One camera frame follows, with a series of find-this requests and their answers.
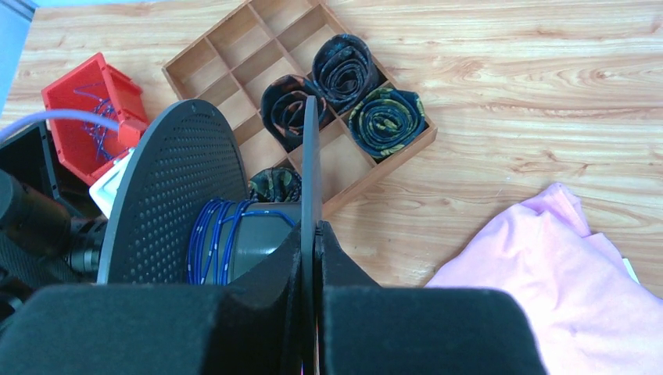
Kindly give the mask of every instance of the blue cable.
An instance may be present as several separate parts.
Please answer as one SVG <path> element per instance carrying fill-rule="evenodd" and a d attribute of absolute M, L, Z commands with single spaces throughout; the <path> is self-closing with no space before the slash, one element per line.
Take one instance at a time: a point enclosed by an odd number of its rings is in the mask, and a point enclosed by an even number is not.
<path fill-rule="evenodd" d="M 239 226 L 239 222 L 242 221 L 242 214 L 251 205 L 251 203 L 251 201 L 241 201 L 237 204 L 237 209 L 235 209 L 235 218 L 232 220 L 232 227 L 230 228 L 230 233 L 228 234 L 228 239 L 226 240 L 224 257 L 221 261 L 221 285 L 228 285 L 228 265 L 230 264 L 232 245 L 235 243 L 237 227 Z"/>
<path fill-rule="evenodd" d="M 196 262 L 195 250 L 198 248 L 198 241 L 202 230 L 206 229 L 202 227 L 202 222 L 204 221 L 204 217 L 206 216 L 206 214 L 214 206 L 214 202 L 215 202 L 214 200 L 211 200 L 203 206 L 202 210 L 200 211 L 200 214 L 198 215 L 198 218 L 195 220 L 191 237 L 189 238 L 188 253 L 187 253 L 187 282 L 189 284 L 197 284 L 195 282 L 195 280 L 198 280 L 195 278 L 195 262 Z"/>
<path fill-rule="evenodd" d="M 228 275 L 229 275 L 229 265 L 232 255 L 232 249 L 235 245 L 235 238 L 237 237 L 237 232 L 239 224 L 244 217 L 247 216 L 277 216 L 283 219 L 291 227 L 295 226 L 295 222 L 284 212 L 278 210 L 263 210 L 263 211 L 252 211 L 246 212 L 251 204 L 254 201 L 241 201 L 237 203 L 235 212 L 230 216 L 226 217 L 230 208 L 235 205 L 234 202 L 224 201 L 219 198 L 215 198 L 207 202 L 198 218 L 194 223 L 191 237 L 189 238 L 189 246 L 187 253 L 187 282 L 189 284 L 204 284 L 208 273 L 210 272 L 210 265 L 214 263 L 213 268 L 213 283 L 227 285 L 228 284 Z M 205 267 L 202 267 L 202 257 L 205 253 L 203 248 L 205 244 L 205 238 L 207 237 L 207 231 L 209 230 L 210 223 L 214 220 L 212 228 L 212 237 L 210 246 L 206 252 L 206 261 Z M 232 221 L 232 227 L 228 233 L 228 238 L 224 246 L 224 253 L 219 263 L 219 242 L 221 232 L 223 230 L 223 225 Z"/>
<path fill-rule="evenodd" d="M 210 242 L 210 253 L 214 254 L 214 275 L 213 275 L 213 280 L 214 283 L 217 284 L 219 280 L 219 240 L 221 238 L 221 228 L 223 227 L 223 220 L 228 214 L 228 211 L 232 207 L 233 203 L 230 201 L 224 201 L 223 207 L 221 208 L 221 211 L 219 212 L 219 216 L 217 218 L 217 223 L 214 225 L 214 229 L 212 231 L 212 241 Z"/>
<path fill-rule="evenodd" d="M 108 119 L 116 119 L 117 115 L 115 113 L 115 109 L 113 108 L 113 104 L 110 102 L 110 98 L 102 99 L 97 95 L 94 95 L 92 93 L 82 91 L 84 88 L 91 88 L 94 86 L 100 86 L 102 85 L 103 82 L 99 82 L 96 84 L 87 84 L 84 86 L 80 86 L 77 88 L 74 88 L 73 92 L 77 95 L 83 95 L 87 96 L 89 98 L 93 98 L 97 101 L 99 101 L 99 104 L 92 110 L 94 114 L 98 114 L 101 117 L 105 117 Z M 96 159 L 99 160 L 99 156 L 101 155 L 105 161 L 109 161 L 113 159 L 113 156 L 110 155 L 108 151 L 104 148 L 104 141 L 106 140 L 106 136 L 108 135 L 108 129 L 104 128 L 102 129 L 99 125 L 97 124 L 91 124 L 91 123 L 84 123 L 83 129 L 88 132 L 88 135 L 94 139 L 95 143 L 97 144 L 97 155 Z"/>

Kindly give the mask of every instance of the black foam pad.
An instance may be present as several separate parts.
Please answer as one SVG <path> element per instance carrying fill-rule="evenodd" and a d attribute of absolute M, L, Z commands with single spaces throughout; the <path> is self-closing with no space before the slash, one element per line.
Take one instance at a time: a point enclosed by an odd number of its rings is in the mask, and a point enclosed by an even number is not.
<path fill-rule="evenodd" d="M 0 339 L 0 373 L 299 373 L 299 244 L 296 227 L 227 287 L 42 289 Z"/>
<path fill-rule="evenodd" d="M 327 287 L 327 375 L 545 374 L 525 315 L 499 291 Z"/>

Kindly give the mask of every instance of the wood grain surface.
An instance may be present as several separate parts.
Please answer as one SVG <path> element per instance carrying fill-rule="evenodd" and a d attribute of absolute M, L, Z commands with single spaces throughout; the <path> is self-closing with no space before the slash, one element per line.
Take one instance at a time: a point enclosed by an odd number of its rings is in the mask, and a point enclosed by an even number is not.
<path fill-rule="evenodd" d="M 161 67 L 240 1 L 38 9 L 0 127 L 97 51 L 177 100 Z M 560 181 L 663 296 L 663 2 L 330 0 L 438 125 L 331 223 L 381 284 L 422 285 L 509 205 Z"/>

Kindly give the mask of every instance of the pink cloth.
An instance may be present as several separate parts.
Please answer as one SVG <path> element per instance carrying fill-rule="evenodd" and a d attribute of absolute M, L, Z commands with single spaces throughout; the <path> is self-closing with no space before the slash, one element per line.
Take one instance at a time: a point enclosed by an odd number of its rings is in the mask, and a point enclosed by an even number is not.
<path fill-rule="evenodd" d="M 562 184 L 496 216 L 426 286 L 509 293 L 549 373 L 663 374 L 663 301 L 631 279 L 603 234 L 591 234 Z"/>

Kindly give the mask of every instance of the rolled necktie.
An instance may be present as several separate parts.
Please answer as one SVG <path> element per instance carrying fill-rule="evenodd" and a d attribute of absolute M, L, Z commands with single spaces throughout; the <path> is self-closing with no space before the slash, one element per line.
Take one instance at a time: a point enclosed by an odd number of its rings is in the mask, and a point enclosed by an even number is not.
<path fill-rule="evenodd" d="M 260 102 L 263 125 L 287 152 L 303 142 L 304 109 L 309 95 L 317 98 L 318 121 L 323 127 L 332 120 L 332 113 L 327 107 L 327 101 L 306 78 L 283 76 L 263 93 Z"/>
<path fill-rule="evenodd" d="M 383 160 L 424 130 L 424 115 L 417 93 L 382 87 L 373 90 L 353 109 L 348 127 L 366 153 Z"/>
<path fill-rule="evenodd" d="M 258 202 L 299 202 L 302 177 L 284 167 L 267 168 L 251 177 L 250 198 Z"/>
<path fill-rule="evenodd" d="M 313 60 L 313 82 L 338 114 L 351 110 L 378 86 L 378 79 L 371 51 L 354 35 L 332 37 Z"/>

